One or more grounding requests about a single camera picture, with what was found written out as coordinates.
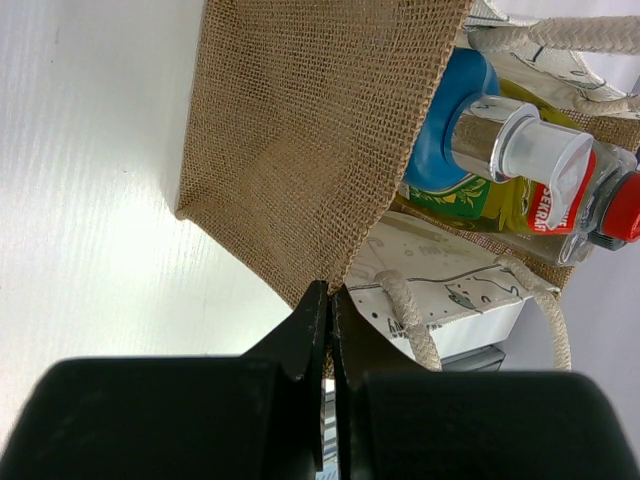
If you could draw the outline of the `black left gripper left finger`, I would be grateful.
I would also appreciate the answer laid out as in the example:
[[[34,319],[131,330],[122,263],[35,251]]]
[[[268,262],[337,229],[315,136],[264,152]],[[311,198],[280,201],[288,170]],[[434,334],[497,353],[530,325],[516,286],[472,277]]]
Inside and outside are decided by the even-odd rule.
[[[76,358],[37,382],[5,479],[312,479],[323,466],[328,288],[232,357]]]

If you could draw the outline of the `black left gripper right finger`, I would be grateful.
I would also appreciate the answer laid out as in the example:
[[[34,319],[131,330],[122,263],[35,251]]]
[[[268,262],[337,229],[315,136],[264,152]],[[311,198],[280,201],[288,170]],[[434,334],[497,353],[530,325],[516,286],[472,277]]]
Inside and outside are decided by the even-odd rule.
[[[606,396],[563,372],[431,372],[331,300],[345,479],[635,479]]]

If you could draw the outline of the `clear bottle grey cap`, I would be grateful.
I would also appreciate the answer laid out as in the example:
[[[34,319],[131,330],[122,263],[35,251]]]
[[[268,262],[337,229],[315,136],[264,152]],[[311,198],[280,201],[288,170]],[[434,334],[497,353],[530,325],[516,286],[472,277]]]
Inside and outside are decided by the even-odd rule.
[[[575,266],[596,247],[621,249],[626,242],[604,235],[601,223],[615,189],[637,165],[631,152],[604,142],[595,144],[589,170],[558,228],[543,234],[497,234],[495,238],[519,253],[555,267]]]

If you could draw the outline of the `blue orange pump bottle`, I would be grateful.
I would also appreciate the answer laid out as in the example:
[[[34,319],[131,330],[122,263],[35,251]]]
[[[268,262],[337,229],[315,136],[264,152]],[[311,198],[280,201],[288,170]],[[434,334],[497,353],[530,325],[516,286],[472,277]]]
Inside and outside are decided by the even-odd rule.
[[[469,174],[495,183],[523,177],[569,195],[585,176],[591,135],[549,123],[536,106],[501,95],[481,53],[454,50],[410,156],[404,180],[443,192]]]

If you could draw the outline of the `yellow bottle red cap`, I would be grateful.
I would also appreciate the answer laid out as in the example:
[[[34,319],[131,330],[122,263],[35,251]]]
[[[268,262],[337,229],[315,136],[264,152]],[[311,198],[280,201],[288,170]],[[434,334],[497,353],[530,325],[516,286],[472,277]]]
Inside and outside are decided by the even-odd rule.
[[[639,147],[639,121],[558,110],[508,80],[501,92],[535,105],[555,126],[584,127],[595,136],[584,179],[557,227],[546,222],[551,213],[548,187],[529,179],[495,184],[472,175],[442,193],[404,184],[396,201],[453,228],[485,234],[551,237],[583,234],[622,242],[639,239],[639,172],[627,152]]]

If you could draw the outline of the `jute canvas tote bag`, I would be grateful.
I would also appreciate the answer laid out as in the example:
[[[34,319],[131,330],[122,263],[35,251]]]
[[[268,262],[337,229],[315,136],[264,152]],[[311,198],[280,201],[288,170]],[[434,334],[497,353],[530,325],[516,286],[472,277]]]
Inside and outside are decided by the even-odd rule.
[[[533,299],[554,365],[566,322],[541,267],[392,212],[467,1],[210,1],[176,214],[296,305],[321,280],[419,364],[446,334]]]

